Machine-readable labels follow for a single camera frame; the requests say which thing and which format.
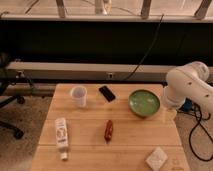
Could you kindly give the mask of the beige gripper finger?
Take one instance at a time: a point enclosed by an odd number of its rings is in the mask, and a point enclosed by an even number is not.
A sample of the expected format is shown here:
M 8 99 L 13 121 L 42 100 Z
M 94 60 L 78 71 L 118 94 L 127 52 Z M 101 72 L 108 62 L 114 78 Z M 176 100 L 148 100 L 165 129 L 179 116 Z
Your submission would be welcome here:
M 167 109 L 165 113 L 165 118 L 167 120 L 173 120 L 177 115 L 177 111 L 175 109 Z

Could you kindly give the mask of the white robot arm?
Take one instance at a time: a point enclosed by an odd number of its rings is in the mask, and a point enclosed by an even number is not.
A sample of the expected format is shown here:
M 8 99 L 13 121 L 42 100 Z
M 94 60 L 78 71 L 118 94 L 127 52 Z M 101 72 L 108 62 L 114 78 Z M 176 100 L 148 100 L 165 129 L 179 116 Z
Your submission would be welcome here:
M 207 65 L 199 61 L 171 69 L 166 74 L 162 104 L 168 109 L 179 109 L 190 99 L 213 114 L 213 87 L 206 83 L 209 74 Z

